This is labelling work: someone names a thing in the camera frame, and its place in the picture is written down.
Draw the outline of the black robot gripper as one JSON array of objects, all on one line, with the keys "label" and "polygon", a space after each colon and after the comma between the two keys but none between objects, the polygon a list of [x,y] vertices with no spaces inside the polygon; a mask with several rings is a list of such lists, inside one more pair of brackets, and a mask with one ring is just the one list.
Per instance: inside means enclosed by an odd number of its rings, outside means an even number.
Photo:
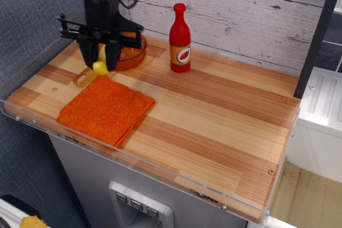
[{"label": "black robot gripper", "polygon": [[61,37],[77,40],[85,64],[98,61],[98,43],[105,44],[106,64],[116,70],[123,47],[141,48],[143,27],[124,18],[119,0],[84,0],[84,12],[61,13]]}]

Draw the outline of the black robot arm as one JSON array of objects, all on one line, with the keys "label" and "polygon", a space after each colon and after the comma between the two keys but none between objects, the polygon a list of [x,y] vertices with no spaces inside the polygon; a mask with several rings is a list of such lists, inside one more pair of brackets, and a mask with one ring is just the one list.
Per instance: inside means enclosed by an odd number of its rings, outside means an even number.
[{"label": "black robot arm", "polygon": [[142,46],[143,26],[119,12],[122,0],[84,0],[84,12],[61,13],[61,36],[76,40],[85,64],[92,68],[99,59],[99,44],[105,45],[108,71],[116,70],[124,47]]}]

